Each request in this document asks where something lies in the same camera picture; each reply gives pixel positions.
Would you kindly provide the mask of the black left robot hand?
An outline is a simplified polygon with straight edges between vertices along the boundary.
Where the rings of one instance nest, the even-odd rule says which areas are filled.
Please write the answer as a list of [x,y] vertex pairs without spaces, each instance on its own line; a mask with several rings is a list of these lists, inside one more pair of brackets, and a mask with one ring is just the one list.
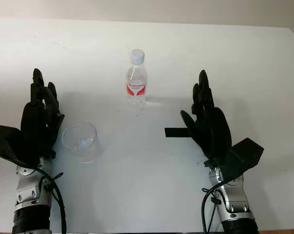
[[31,101],[25,105],[21,119],[21,132],[29,152],[54,159],[53,146],[64,117],[59,110],[55,85],[49,82],[45,86],[41,71],[34,69]]

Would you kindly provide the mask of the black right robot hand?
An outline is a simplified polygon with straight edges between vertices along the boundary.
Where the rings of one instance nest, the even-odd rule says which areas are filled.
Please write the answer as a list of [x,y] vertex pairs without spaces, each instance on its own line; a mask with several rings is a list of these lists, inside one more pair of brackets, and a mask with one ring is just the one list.
[[193,86],[193,104],[191,112],[194,120],[186,111],[181,117],[191,138],[200,146],[209,160],[225,156],[232,147],[231,133],[222,110],[214,105],[205,70],[199,73],[199,82]]

